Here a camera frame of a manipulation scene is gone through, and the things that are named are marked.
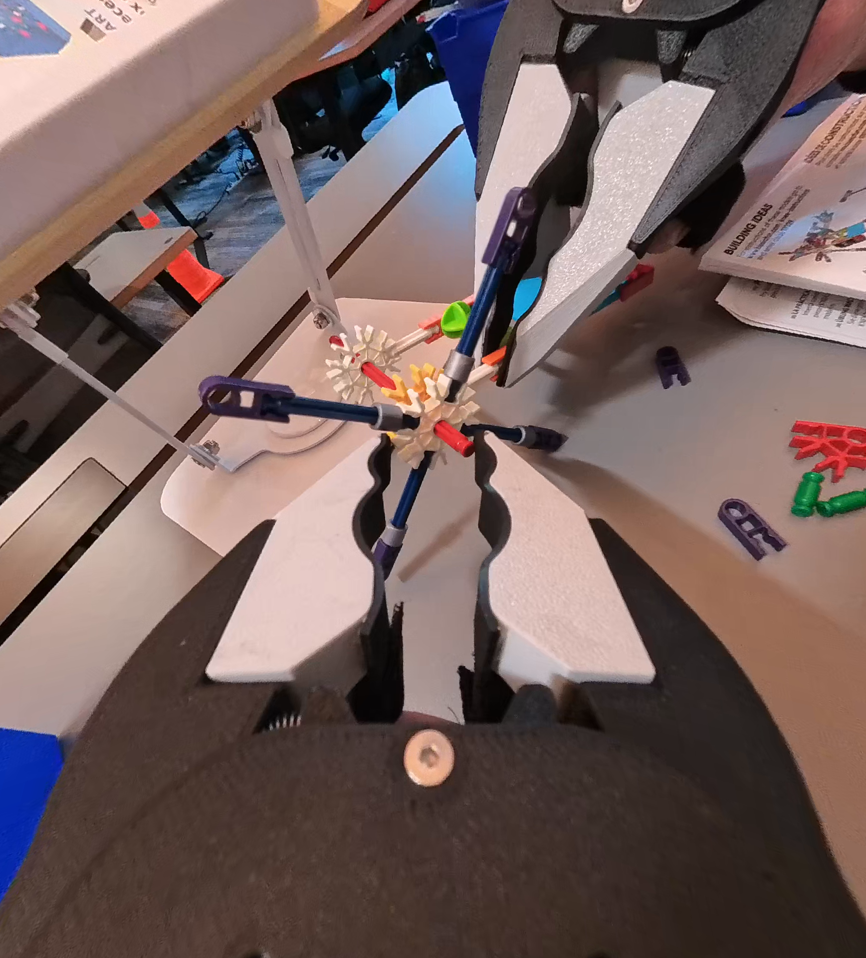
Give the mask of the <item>orange traffic cone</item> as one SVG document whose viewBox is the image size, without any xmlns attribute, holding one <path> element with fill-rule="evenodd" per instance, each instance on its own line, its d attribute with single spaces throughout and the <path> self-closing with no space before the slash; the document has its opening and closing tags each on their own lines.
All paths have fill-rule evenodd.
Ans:
<svg viewBox="0 0 866 958">
<path fill-rule="evenodd" d="M 132 210 L 144 229 L 154 229 L 162 225 L 158 214 L 146 205 L 139 204 Z M 177 255 L 167 266 L 167 272 L 199 304 L 203 304 L 224 283 L 224 277 L 203 265 L 189 248 Z"/>
</svg>

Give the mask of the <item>white instruction board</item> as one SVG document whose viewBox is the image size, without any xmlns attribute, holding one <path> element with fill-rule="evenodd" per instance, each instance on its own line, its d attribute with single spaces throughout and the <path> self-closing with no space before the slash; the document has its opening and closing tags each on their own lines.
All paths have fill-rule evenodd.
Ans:
<svg viewBox="0 0 866 958">
<path fill-rule="evenodd" d="M 169 123 L 152 143 L 0 259 L 0 310 L 31 290 L 97 234 L 145 199 L 253 108 L 285 86 L 343 63 L 376 41 L 415 2 L 301 1 L 317 19 L 195 113 Z"/>
</svg>

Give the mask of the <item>small white snowflake connector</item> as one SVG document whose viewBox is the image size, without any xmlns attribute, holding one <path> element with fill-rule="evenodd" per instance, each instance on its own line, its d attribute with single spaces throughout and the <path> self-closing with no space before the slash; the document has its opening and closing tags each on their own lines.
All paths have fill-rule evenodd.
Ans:
<svg viewBox="0 0 866 958">
<path fill-rule="evenodd" d="M 472 441 L 463 435 L 462 426 L 480 410 L 473 390 L 464 388 L 458 402 L 447 402 L 442 389 L 427 379 L 421 392 L 410 388 L 397 397 L 392 391 L 389 395 L 405 416 L 419 420 L 415 428 L 388 433 L 398 455 L 411 468 L 418 467 L 428 452 L 434 461 L 444 459 L 448 449 L 463 457 L 472 453 Z"/>
</svg>

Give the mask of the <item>colourful toy car frame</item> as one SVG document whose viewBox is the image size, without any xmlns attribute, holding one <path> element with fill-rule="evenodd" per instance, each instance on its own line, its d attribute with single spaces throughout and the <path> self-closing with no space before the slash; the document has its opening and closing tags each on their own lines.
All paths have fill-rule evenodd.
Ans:
<svg viewBox="0 0 866 958">
<path fill-rule="evenodd" d="M 450 304 L 442 315 L 430 317 L 399 338 L 373 326 L 355 327 L 351 336 L 344 333 L 331 335 L 333 356 L 326 361 L 331 388 L 344 402 L 371 405 L 382 395 L 384 401 L 393 403 L 401 410 L 395 400 L 390 398 L 390 391 L 395 397 L 410 388 L 421 392 L 425 389 L 427 379 L 430 379 L 442 389 L 447 402 L 458 402 L 464 388 L 475 392 L 474 387 L 481 380 L 496 379 L 511 340 L 511 330 L 503 335 L 496 350 L 483 353 L 482 359 L 475 361 L 467 384 L 455 401 L 448 401 L 446 398 L 446 377 L 441 364 L 414 363 L 409 366 L 406 376 L 400 372 L 401 357 L 404 353 L 420 346 L 428 346 L 441 338 L 458 340 L 471 311 L 472 300 L 469 297 Z"/>
</svg>

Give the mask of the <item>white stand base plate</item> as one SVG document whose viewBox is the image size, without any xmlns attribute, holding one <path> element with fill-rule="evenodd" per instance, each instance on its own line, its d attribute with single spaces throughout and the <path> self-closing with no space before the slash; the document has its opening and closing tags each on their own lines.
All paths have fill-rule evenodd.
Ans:
<svg viewBox="0 0 866 958">
<path fill-rule="evenodd" d="M 473 288 L 475 161 L 447 84 L 416 94 L 308 202 L 341 318 L 391 334 L 415 329 L 434 306 Z M 211 375 L 283 382 L 298 389 L 317 333 L 297 255 L 281 228 L 121 394 L 176 433 L 200 409 Z M 261 451 L 234 473 L 188 459 L 164 487 L 164 514 L 224 553 L 359 446 L 364 429 L 342 425 L 298 454 Z M 0 507 L 0 544 L 32 519 L 87 529 L 163 449 L 160 439 L 111 403 L 81 426 Z"/>
</svg>

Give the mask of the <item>grey side table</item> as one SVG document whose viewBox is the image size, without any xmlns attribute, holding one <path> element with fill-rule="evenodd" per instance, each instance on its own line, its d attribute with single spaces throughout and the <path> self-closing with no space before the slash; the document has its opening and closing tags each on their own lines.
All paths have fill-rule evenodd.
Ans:
<svg viewBox="0 0 866 958">
<path fill-rule="evenodd" d="M 166 270 L 197 238 L 189 227 L 116 231 L 78 260 L 92 287 L 116 307 L 124 307 Z"/>
</svg>

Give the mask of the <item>dark cabinet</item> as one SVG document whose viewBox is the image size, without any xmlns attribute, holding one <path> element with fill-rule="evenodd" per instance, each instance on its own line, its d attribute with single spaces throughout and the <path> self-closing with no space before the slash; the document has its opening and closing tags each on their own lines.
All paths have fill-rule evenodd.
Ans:
<svg viewBox="0 0 866 958">
<path fill-rule="evenodd" d="M 36 291 L 41 334 L 109 388 L 122 387 L 152 355 L 104 316 L 92 315 L 64 281 L 46 280 Z M 77 377 L 0 327 L 0 446 L 14 449 L 22 459 L 20 464 L 0 459 L 0 499 L 59 449 L 103 401 Z"/>
</svg>

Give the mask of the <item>red fan connector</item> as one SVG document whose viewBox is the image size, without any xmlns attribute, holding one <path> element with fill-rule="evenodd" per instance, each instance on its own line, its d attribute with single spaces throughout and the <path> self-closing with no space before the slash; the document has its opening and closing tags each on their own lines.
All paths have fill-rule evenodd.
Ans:
<svg viewBox="0 0 866 958">
<path fill-rule="evenodd" d="M 811 470 L 831 472 L 833 483 L 840 482 L 848 469 L 866 470 L 866 429 L 858 426 L 798 421 L 792 428 L 789 446 L 796 459 L 820 457 Z"/>
</svg>

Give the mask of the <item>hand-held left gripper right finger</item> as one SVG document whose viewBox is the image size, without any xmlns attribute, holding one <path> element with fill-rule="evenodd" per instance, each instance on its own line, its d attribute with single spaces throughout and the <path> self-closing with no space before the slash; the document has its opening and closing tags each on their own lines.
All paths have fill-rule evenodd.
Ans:
<svg viewBox="0 0 866 958">
<path fill-rule="evenodd" d="M 649 685 L 646 646 L 583 509 L 499 438 L 474 440 L 489 553 L 478 575 L 463 717 L 496 722 L 523 686 L 557 704 L 587 682 Z"/>
</svg>

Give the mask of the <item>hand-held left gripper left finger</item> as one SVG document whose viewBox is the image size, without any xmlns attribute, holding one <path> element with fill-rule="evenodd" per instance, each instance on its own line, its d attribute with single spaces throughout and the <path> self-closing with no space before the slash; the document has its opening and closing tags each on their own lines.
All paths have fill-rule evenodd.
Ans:
<svg viewBox="0 0 866 958">
<path fill-rule="evenodd" d="M 215 683 L 327 687 L 355 716 L 403 710 L 403 616 L 388 616 L 373 546 L 392 446 L 368 440 L 282 509 L 210 659 Z"/>
</svg>

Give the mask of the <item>white printed paper booklet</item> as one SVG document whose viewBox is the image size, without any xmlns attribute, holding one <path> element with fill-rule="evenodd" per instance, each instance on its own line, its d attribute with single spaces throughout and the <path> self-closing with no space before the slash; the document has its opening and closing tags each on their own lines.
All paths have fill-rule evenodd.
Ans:
<svg viewBox="0 0 866 958">
<path fill-rule="evenodd" d="M 752 327 L 866 349 L 866 300 L 735 278 L 716 303 Z"/>
</svg>

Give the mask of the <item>illustrated instruction booklet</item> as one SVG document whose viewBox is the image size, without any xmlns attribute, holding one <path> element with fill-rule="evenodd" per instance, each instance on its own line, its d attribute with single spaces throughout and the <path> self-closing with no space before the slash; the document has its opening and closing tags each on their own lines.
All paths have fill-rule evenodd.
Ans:
<svg viewBox="0 0 866 958">
<path fill-rule="evenodd" d="M 866 94 L 815 129 L 700 268 L 866 300 Z"/>
</svg>

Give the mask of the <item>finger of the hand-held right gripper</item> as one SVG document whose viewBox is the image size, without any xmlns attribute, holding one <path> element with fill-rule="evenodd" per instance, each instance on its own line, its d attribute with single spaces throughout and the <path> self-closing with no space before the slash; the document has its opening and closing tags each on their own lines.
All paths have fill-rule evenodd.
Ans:
<svg viewBox="0 0 866 958">
<path fill-rule="evenodd" d="M 596 254 L 584 250 L 577 239 L 563 238 L 564 253 L 541 257 L 540 244 L 550 237 L 547 224 L 550 211 L 569 210 L 557 203 L 557 191 L 570 180 L 583 187 L 576 207 L 579 217 L 572 233 L 579 240 L 591 241 L 596 219 L 587 214 L 595 193 L 592 154 L 597 138 L 598 111 L 587 115 L 583 98 L 570 99 L 559 70 L 553 64 L 524 64 L 520 67 L 511 92 L 507 112 L 497 138 L 476 204 L 475 290 L 479 291 L 487 273 L 483 263 L 487 241 L 498 222 L 504 199 L 512 189 L 527 188 L 536 199 L 538 210 L 527 236 L 536 251 L 527 261 L 530 247 L 525 246 L 515 269 L 502 280 L 516 282 L 522 270 L 542 266 L 543 283 L 534 306 L 523 321 L 513 328 L 513 357 L 501 362 L 505 371 L 532 371 L 561 341 L 577 321 L 602 307 L 602 271 L 593 270 Z"/>
<path fill-rule="evenodd" d="M 608 121 L 592 154 L 582 215 L 551 258 L 533 308 L 515 327 L 507 386 L 552 353 L 637 264 L 633 233 L 713 96 L 710 88 L 669 81 Z"/>
</svg>

